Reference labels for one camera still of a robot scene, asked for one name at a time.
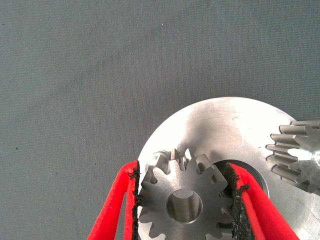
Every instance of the red foam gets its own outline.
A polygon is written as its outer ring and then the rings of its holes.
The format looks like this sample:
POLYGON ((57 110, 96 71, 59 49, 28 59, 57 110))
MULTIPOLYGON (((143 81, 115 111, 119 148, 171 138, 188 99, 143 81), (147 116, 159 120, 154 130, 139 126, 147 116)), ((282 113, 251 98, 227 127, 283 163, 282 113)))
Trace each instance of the red foam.
POLYGON ((114 240, 118 225, 124 194, 126 193, 124 240, 132 240, 133 235, 133 207, 136 203, 134 192, 136 178, 132 177, 138 168, 138 161, 124 165, 118 172, 105 203, 99 213, 87 240, 114 240))
POLYGON ((299 240, 255 178, 244 168, 230 163, 238 176, 236 189, 244 185, 242 201, 256 240, 299 240))

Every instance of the small metal gear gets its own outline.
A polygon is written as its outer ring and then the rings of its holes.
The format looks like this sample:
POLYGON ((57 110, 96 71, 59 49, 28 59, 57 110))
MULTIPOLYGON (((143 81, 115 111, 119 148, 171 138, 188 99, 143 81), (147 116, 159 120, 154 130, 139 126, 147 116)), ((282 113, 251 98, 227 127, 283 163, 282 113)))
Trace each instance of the small metal gear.
POLYGON ((282 180, 320 195, 320 120, 294 121, 280 126, 281 134, 272 134, 276 144, 268 145, 276 164, 272 171, 282 180))
POLYGON ((223 238, 220 226, 232 225, 229 209, 233 200, 226 197, 228 183, 203 154, 197 159, 160 152, 150 166, 140 191, 141 223, 152 222, 149 237, 165 235, 166 240, 223 238))

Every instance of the partial gear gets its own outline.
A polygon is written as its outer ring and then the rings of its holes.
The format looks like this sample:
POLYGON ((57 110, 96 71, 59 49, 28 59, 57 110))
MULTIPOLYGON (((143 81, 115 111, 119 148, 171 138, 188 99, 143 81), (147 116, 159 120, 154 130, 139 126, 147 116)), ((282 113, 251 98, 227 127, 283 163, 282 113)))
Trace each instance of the partial gear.
POLYGON ((166 240, 231 239, 223 234, 232 226, 229 209, 232 198, 223 192, 228 183, 203 154, 189 159, 176 149, 159 152, 157 164, 150 166, 142 181, 141 223, 152 222, 149 237, 165 235, 166 240))
POLYGON ((281 134, 272 134, 276 142, 268 145, 274 155, 267 158, 276 164, 272 169, 282 180, 320 195, 320 120, 294 121, 280 126, 281 134))

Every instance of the spur gear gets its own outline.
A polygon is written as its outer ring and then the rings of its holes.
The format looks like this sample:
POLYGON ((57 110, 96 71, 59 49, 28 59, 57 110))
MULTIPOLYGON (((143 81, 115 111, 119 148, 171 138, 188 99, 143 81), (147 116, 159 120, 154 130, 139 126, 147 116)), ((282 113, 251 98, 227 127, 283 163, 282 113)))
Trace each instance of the spur gear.
POLYGON ((281 134, 272 134, 276 142, 268 145, 274 155, 267 158, 276 164, 272 169, 282 180, 320 195, 320 120, 293 121, 280 126, 281 134))
POLYGON ((141 184, 139 221, 152 222, 149 237, 231 239, 221 227, 232 226, 233 200, 223 192, 228 183, 218 168, 204 154, 190 160, 189 154, 180 157, 174 149, 169 155, 157 154, 156 165, 148 168, 141 184))

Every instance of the gear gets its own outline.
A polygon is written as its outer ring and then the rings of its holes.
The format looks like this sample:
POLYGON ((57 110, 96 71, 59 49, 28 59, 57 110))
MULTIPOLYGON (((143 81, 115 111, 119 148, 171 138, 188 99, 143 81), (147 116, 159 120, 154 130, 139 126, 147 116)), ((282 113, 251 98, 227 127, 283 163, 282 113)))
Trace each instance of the gear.
POLYGON ((230 239, 220 226, 232 225, 226 197, 228 183, 203 154, 189 160, 176 149, 171 159, 163 151, 155 166, 148 168, 140 191, 141 223, 152 222, 149 237, 165 235, 166 240, 230 239))
POLYGON ((276 164, 272 171, 286 182, 320 195, 320 121, 294 121, 272 134, 276 144, 268 145, 276 164))

